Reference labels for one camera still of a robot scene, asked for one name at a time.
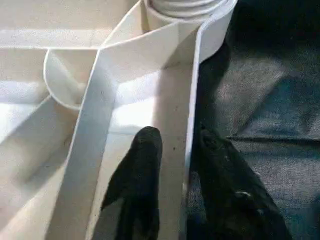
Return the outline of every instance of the cylindrical plastic part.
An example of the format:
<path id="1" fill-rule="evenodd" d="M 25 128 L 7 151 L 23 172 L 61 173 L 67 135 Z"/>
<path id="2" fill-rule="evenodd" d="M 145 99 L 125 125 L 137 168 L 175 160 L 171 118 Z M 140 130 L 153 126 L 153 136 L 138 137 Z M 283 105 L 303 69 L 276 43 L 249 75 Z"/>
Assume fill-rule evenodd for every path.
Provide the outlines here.
<path id="1" fill-rule="evenodd" d="M 159 13 L 178 19 L 203 19 L 210 16 L 228 0 L 151 0 Z"/>

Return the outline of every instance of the dark gray cloth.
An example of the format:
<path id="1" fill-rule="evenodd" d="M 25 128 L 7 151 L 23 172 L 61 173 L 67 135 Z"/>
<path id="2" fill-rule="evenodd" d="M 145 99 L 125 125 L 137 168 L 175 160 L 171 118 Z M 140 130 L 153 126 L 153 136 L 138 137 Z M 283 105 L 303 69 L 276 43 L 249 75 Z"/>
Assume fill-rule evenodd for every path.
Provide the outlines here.
<path id="1" fill-rule="evenodd" d="M 261 174 L 294 239 L 320 238 L 318 1 L 239 0 L 225 44 L 200 65 L 199 122 Z M 189 191 L 194 234 L 205 215 L 192 168 Z"/>

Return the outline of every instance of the plastic compartment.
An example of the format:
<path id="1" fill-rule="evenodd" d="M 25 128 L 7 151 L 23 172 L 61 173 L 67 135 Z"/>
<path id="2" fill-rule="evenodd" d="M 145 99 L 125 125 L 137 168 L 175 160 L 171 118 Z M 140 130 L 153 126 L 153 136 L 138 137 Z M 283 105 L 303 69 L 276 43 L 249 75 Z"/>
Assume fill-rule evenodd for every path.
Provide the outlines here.
<path id="1" fill-rule="evenodd" d="M 0 48 L 0 142 L 48 95 L 43 49 Z"/>
<path id="2" fill-rule="evenodd" d="M 82 34 L 78 34 L 78 28 L 74 27 L 82 22 L 86 11 L 97 8 L 88 6 L 84 9 L 87 4 L 77 6 L 77 16 L 73 12 L 66 15 L 65 10 L 59 12 L 59 2 L 50 1 L 43 7 L 30 4 L 25 9 L 35 8 L 34 14 L 41 8 L 46 10 L 48 6 L 57 5 L 52 8 L 57 10 L 52 20 L 43 22 L 43 29 L 47 31 L 39 36 L 42 34 L 39 27 L 39 31 L 30 35 L 37 36 L 36 40 L 29 39 L 29 27 L 38 23 L 23 25 L 17 20 L 16 24 L 21 28 L 17 27 L 16 32 L 21 30 L 23 34 L 16 41 L 2 39 L 6 46 L 26 42 L 44 50 L 51 46 L 44 69 L 40 69 L 44 70 L 52 96 L 0 145 L 1 153 L 11 159 L 17 156 L 20 166 L 27 166 L 21 170 L 15 161 L 8 165 L 4 191 L 12 192 L 6 196 L 14 200 L 12 203 L 17 202 L 18 207 L 8 208 L 0 237 L 90 239 L 110 176 L 136 132 L 152 125 L 160 129 L 164 146 L 160 172 L 159 239 L 178 239 L 185 229 L 184 206 L 198 65 L 221 46 L 236 1 L 229 0 L 222 10 L 202 24 L 199 19 L 180 22 L 165 17 L 149 6 L 145 7 L 142 0 L 117 3 L 95 0 L 90 4 L 100 4 L 99 8 L 109 4 L 109 12 L 112 12 L 110 9 L 120 10 L 114 11 L 117 14 L 101 10 L 104 13 L 102 23 L 104 19 L 109 20 L 103 26 L 112 27 L 95 31 L 90 41 L 86 37 L 81 39 Z M 49 37 L 61 30 L 63 21 L 68 22 L 67 30 L 59 33 L 63 32 L 66 37 L 59 34 Z M 96 47 L 93 42 L 102 46 Z"/>
<path id="3" fill-rule="evenodd" d="M 109 178 L 148 125 L 163 137 L 159 239 L 178 237 L 196 30 L 173 23 L 101 49 L 47 239 L 90 239 Z"/>
<path id="4" fill-rule="evenodd" d="M 76 118 L 49 96 L 0 143 L 1 239 L 44 237 Z"/>

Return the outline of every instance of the white plastic divider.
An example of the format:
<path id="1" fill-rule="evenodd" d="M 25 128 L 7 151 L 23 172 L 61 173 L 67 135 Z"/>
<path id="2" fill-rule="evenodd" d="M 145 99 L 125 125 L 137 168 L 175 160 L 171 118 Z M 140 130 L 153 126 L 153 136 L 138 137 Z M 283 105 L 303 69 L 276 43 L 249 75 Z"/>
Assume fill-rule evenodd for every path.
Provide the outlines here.
<path id="1" fill-rule="evenodd" d="M 186 41 L 194 51 L 197 30 L 188 27 L 173 23 L 101 49 L 47 239 L 90 239 L 109 178 L 146 125 L 163 138 L 159 239 L 178 237 L 193 60 L 181 53 Z"/>
<path id="2" fill-rule="evenodd" d="M 199 76 L 199 65 L 208 57 L 214 55 L 223 44 L 228 25 L 230 23 L 234 8 L 238 0 L 228 0 L 217 14 L 212 15 L 199 28 L 196 34 L 192 81 L 189 96 L 189 113 L 187 124 L 187 138 L 185 143 L 185 159 L 183 168 L 182 201 L 180 212 L 179 239 L 187 239 L 187 206 L 189 170 L 191 163 L 191 152 L 193 145 L 193 134 L 195 126 L 195 111 L 197 99 L 197 85 Z"/>
<path id="3" fill-rule="evenodd" d="M 49 49 L 43 78 L 51 96 L 62 106 L 80 110 L 97 55 L 96 49 Z"/>
<path id="4" fill-rule="evenodd" d="M 101 46 L 106 47 L 107 45 L 130 40 L 150 30 L 145 3 L 143 0 L 139 0 L 123 17 Z"/>
<path id="5" fill-rule="evenodd" d="M 102 46 L 134 39 L 150 31 L 144 2 L 139 0 L 113 29 Z M 79 111 L 90 72 L 100 48 L 51 48 L 43 64 L 43 78 L 52 97 Z"/>
<path id="6" fill-rule="evenodd" d="M 198 1 L 163 1 L 151 0 L 152 7 L 161 14 L 173 18 L 194 19 L 208 17 L 228 0 L 198 0 Z"/>
<path id="7" fill-rule="evenodd" d="M 48 96 L 45 54 L 44 49 L 0 48 L 0 142 Z"/>
<path id="8" fill-rule="evenodd" d="M 63 176 L 58 169 L 66 160 L 76 118 L 49 96 L 0 143 L 0 238 L 12 239 L 4 236 L 13 234 L 22 239 L 32 216 L 44 221 L 34 225 L 42 232 L 28 234 L 46 231 Z M 35 211 L 30 214 L 24 207 L 30 201 L 42 201 L 43 207 L 30 206 Z"/>

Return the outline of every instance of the black object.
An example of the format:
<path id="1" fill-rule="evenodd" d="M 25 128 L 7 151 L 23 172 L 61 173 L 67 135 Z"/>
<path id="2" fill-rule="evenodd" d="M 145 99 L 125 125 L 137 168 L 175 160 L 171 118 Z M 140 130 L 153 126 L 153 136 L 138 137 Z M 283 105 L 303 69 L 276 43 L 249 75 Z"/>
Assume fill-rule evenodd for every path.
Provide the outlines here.
<path id="1" fill-rule="evenodd" d="M 93 239 L 158 238 L 161 158 L 162 138 L 159 130 L 150 126 L 141 129 L 111 177 Z"/>
<path id="2" fill-rule="evenodd" d="M 264 184 L 232 143 L 204 126 L 198 136 L 194 165 L 212 239 L 291 240 Z"/>
<path id="3" fill-rule="evenodd" d="M 297 240 L 320 239 L 319 96 L 319 1 L 238 0 L 225 43 L 200 64 L 195 125 L 231 140 Z M 206 221 L 197 176 L 191 168 L 192 225 Z"/>

